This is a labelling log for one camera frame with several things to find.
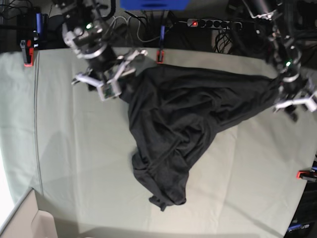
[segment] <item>table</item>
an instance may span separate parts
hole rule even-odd
[[[148,51],[138,72],[155,65],[156,49]],[[165,63],[276,76],[262,60],[222,54],[166,50]],[[296,173],[317,150],[312,114],[299,109],[294,124],[268,109],[219,133],[190,171],[186,204],[161,212],[132,173],[128,105],[71,86],[87,65],[69,49],[40,51],[33,68],[22,65],[20,53],[0,56],[0,148],[13,197],[34,187],[58,237],[284,236],[306,184]]]

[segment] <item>red clamp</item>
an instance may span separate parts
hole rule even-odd
[[[296,178],[301,179],[301,175],[309,175],[310,171],[298,171]]]
[[[317,182],[317,173],[311,171],[298,171],[297,176],[298,179],[303,179],[309,182]]]
[[[32,47],[32,41],[22,40],[20,43],[20,47],[22,49],[23,61],[25,67],[32,67],[33,66],[33,55],[34,55],[34,48]]]
[[[158,50],[157,52],[157,63],[164,62],[164,50]]]

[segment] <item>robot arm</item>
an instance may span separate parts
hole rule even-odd
[[[300,75],[301,51],[296,47],[294,38],[280,10],[278,0],[243,0],[252,18],[269,21],[272,31],[267,36],[273,50],[273,65],[281,78],[280,98],[275,109],[284,109],[294,116],[295,105],[304,105],[311,112],[317,110],[315,87]],[[125,56],[117,56],[108,43],[108,24],[106,19],[115,12],[115,0],[111,0],[111,11],[102,17],[100,9],[107,6],[96,0],[53,0],[64,16],[63,38],[78,58],[85,59],[89,67],[85,73],[79,73],[73,80],[88,83],[95,87],[102,101],[121,94],[118,79],[135,71],[130,62],[146,51],[133,50]]]
[[[295,40],[283,17],[281,0],[243,0],[252,18],[270,22],[272,31],[268,40],[273,48],[273,65],[281,78],[280,97],[275,110],[284,109],[296,121],[296,106],[302,105],[310,112],[317,110],[317,91],[312,82],[303,79],[300,74],[301,51],[296,47]]]
[[[78,73],[72,84],[84,82],[96,88],[102,101],[121,94],[118,79],[133,73],[129,67],[138,55],[146,51],[134,50],[125,56],[117,56],[108,43],[106,20],[114,14],[115,1],[111,0],[111,11],[102,17],[100,10],[107,8],[96,0],[53,0],[65,19],[62,34],[65,43],[80,59],[89,65],[85,73]]]

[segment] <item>blue box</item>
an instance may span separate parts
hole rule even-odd
[[[121,0],[125,10],[184,10],[189,0]]]

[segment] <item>black cloth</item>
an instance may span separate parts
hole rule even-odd
[[[215,135],[272,106],[278,80],[223,71],[160,65],[124,90],[138,152],[135,178],[163,211],[186,202],[190,168]]]

